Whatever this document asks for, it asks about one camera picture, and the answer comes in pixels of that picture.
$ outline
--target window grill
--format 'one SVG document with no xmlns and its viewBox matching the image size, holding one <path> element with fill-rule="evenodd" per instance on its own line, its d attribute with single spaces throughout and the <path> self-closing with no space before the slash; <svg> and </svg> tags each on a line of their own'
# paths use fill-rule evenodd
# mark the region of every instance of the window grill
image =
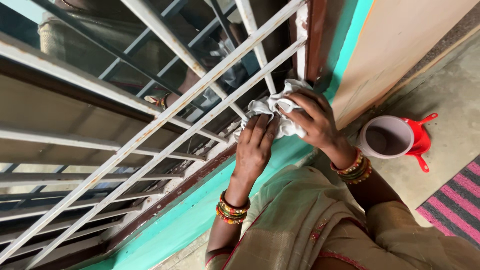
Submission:
<svg viewBox="0 0 480 270">
<path fill-rule="evenodd" d="M 100 211 L 109 204 L 135 198 L 146 198 L 151 195 L 161 193 L 160 191 L 149 191 L 124 195 L 124 193 L 137 181 L 163 179 L 182 180 L 184 177 L 182 174 L 148 173 L 165 158 L 205 161 L 204 156 L 175 152 L 180 145 L 187 142 L 194 134 L 208 137 L 219 143 L 227 143 L 228 140 L 226 138 L 204 129 L 205 125 L 229 107 L 233 109 L 240 117 L 244 116 L 243 110 L 235 104 L 235 101 L 262 79 L 265 79 L 269 92 L 272 94 L 275 93 L 276 89 L 271 72 L 285 60 L 289 59 L 299 49 L 303 49 L 307 40 L 306 33 L 302 31 L 297 32 L 297 40 L 270 62 L 267 62 L 265 51 L 261 43 L 265 37 L 272 33 L 279 25 L 285 22 L 301 7 L 306 8 L 304 0 L 291 0 L 259 28 L 256 25 L 249 0 L 236 0 L 223 11 L 220 9 L 220 6 L 216 0 L 211 0 L 212 8 L 215 12 L 216 18 L 213 19 L 204 29 L 199 31 L 197 36 L 188 44 L 184 44 L 182 40 L 176 36 L 176 33 L 171 30 L 171 27 L 169 27 L 168 22 L 166 21 L 167 18 L 179 12 L 179 10 L 187 3 L 187 0 L 174 0 L 160 14 L 158 14 L 146 1 L 121 0 L 124 5 L 128 7 L 148 27 L 124 51 L 120 51 L 117 48 L 109 45 L 102 39 L 102 37 L 99 37 L 96 33 L 89 30 L 87 27 L 76 21 L 72 16 L 69 16 L 62 9 L 50 3 L 48 0 L 32 1 L 61 19 L 64 23 L 69 25 L 82 36 L 94 42 L 110 54 L 114 55 L 116 60 L 99 77 L 95 77 L 85 71 L 80 70 L 79 68 L 60 61 L 55 57 L 44 54 L 38 49 L 18 41 L 11 36 L 0 33 L 0 54 L 2 56 L 52 75 L 56 78 L 62 79 L 73 85 L 80 86 L 98 95 L 102 95 L 105 98 L 150 114 L 154 116 L 154 119 L 124 145 L 120 145 L 114 141 L 82 137 L 77 135 L 52 134 L 34 130 L 13 129 L 6 126 L 0 126 L 0 138 L 2 139 L 115 151 L 115 153 L 92 174 L 62 173 L 66 166 L 60 166 L 53 173 L 12 172 L 16 166 L 18 166 L 18 164 L 10 164 L 2 171 L 3 173 L 0 174 L 0 187 L 37 185 L 37 188 L 31 193 L 0 195 L 2 200 L 19 201 L 18 203 L 22 204 L 25 201 L 40 197 L 61 198 L 60 201 L 51 205 L 27 208 L 16 207 L 11 210 L 0 211 L 0 221 L 14 220 L 23 217 L 41 216 L 24 232 L 0 235 L 0 244 L 9 243 L 9 245 L 0 253 L 0 263 L 3 263 L 8 258 L 13 258 L 15 256 L 26 254 L 35 250 L 40 250 L 40 252 L 37 253 L 32 259 L 28 260 L 28 263 L 25 267 L 26 269 L 33 268 L 37 263 L 45 258 L 46 255 L 52 252 L 64 241 L 81 237 L 89 233 L 101 231 L 106 228 L 119 226 L 121 224 L 120 221 L 114 221 L 86 230 L 78 231 L 86 223 L 140 210 L 140 207 L 136 206 L 100 214 Z M 238 9 L 248 33 L 248 38 L 241 44 L 236 44 L 226 19 L 226 17 L 229 16 L 235 9 Z M 219 26 L 224 28 L 227 37 L 230 38 L 235 49 L 215 67 L 208 71 L 207 67 L 205 67 L 202 61 L 199 60 L 199 58 L 195 55 L 195 52 L 192 50 L 192 48 L 202 42 L 209 34 L 213 32 L 214 29 L 218 28 Z M 157 74 L 153 74 L 151 71 L 142 67 L 141 65 L 138 65 L 132 60 L 132 56 L 143 46 L 145 46 L 147 40 L 152 35 L 160 38 L 176 54 L 176 57 L 174 57 Z M 251 75 L 246 82 L 235 89 L 231 94 L 227 94 L 216 82 L 217 79 L 219 79 L 223 73 L 230 69 L 235 63 L 240 61 L 242 57 L 244 57 L 251 50 L 254 51 L 257 57 L 260 70 Z M 162 79 L 166 72 L 179 60 L 182 60 L 200 77 L 199 81 L 183 94 Z M 107 82 L 119 70 L 120 63 L 126 63 L 150 79 L 150 82 L 146 84 L 136 95 L 121 90 L 113 84 Z M 159 107 L 140 99 L 155 85 L 160 85 L 167 91 L 178 94 L 180 96 L 179 99 L 164 111 L 162 111 Z M 208 87 L 220 97 L 221 101 L 214 107 L 206 110 L 201 104 L 195 103 L 194 99 Z M 207 111 L 207 113 L 203 113 L 201 118 L 194 123 L 177 116 L 177 114 L 188 104 L 192 104 L 204 112 Z M 151 134 L 153 134 L 167 122 L 185 128 L 186 131 L 164 149 L 141 146 L 141 144 Z M 131 153 L 148 155 L 151 156 L 152 159 L 133 173 L 110 173 L 112 169 L 114 169 Z M 120 182 L 120 184 L 115 188 L 91 189 L 98 183 L 111 182 Z M 78 186 L 70 192 L 39 192 L 46 185 L 55 184 L 78 184 Z M 101 194 L 102 192 L 107 195 L 100 198 L 96 197 L 78 200 L 81 197 L 85 198 L 85 196 Z M 92 208 L 80 219 L 72 218 L 63 222 L 49 224 L 54 218 L 66 210 L 86 207 Z M 45 234 L 62 229 L 66 230 L 55 239 L 46 240 L 32 245 L 25 245 L 27 241 L 29 241 L 35 235 Z"/>
</svg>

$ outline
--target beige dupatta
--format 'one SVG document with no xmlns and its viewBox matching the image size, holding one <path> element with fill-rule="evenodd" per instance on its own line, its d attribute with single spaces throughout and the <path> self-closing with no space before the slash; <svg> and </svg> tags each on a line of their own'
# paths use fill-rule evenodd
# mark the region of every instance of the beige dupatta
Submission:
<svg viewBox="0 0 480 270">
<path fill-rule="evenodd" d="M 331 185 L 315 168 L 286 167 L 251 201 L 233 253 L 214 256 L 207 270 L 308 270 L 319 256 L 361 270 L 480 266 L 480 253 L 467 241 L 418 226 L 399 202 L 370 209 L 374 242 L 348 190 Z"/>
</svg>

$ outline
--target woman's left hand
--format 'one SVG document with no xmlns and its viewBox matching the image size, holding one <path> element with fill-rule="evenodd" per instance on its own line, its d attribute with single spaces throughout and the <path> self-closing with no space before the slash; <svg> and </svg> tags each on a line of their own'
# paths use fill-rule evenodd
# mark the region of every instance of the woman's left hand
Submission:
<svg viewBox="0 0 480 270">
<path fill-rule="evenodd" d="M 275 115 L 268 123 L 270 115 L 261 114 L 250 118 L 240 133 L 237 144 L 237 159 L 232 179 L 243 184 L 253 185 L 262 174 L 272 156 L 272 143 L 276 136 L 280 117 Z"/>
</svg>

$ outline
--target pink striped doormat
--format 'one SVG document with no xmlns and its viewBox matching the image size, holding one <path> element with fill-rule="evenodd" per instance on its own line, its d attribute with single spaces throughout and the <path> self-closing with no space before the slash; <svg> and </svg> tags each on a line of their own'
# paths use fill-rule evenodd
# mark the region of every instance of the pink striped doormat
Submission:
<svg viewBox="0 0 480 270">
<path fill-rule="evenodd" d="M 417 212 L 447 236 L 480 248 L 480 156 L 450 179 Z"/>
</svg>

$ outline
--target cleaning rag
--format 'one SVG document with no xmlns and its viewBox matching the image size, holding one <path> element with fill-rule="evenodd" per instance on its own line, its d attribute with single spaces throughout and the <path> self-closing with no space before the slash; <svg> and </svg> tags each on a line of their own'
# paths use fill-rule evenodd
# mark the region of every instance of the cleaning rag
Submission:
<svg viewBox="0 0 480 270">
<path fill-rule="evenodd" d="M 300 88 L 312 90 L 312 87 L 310 87 L 310 85 L 304 81 L 286 79 L 285 88 L 282 92 L 278 94 L 272 94 L 269 97 L 265 97 L 260 100 L 250 101 L 248 104 L 249 111 L 245 114 L 245 117 L 242 118 L 240 128 L 233 133 L 235 140 L 238 141 L 240 132 L 245 128 L 248 120 L 251 117 L 262 113 L 270 114 L 270 119 L 268 120 L 268 122 L 270 122 L 273 119 L 275 112 L 280 115 L 280 122 L 278 123 L 278 131 L 275 139 L 279 139 L 283 136 L 292 136 L 294 134 L 297 134 L 301 138 L 305 137 L 307 132 L 277 109 L 277 105 L 285 112 L 291 112 L 294 109 L 301 108 L 292 100 L 284 98 L 286 94 L 293 93 L 295 90 Z"/>
</svg>

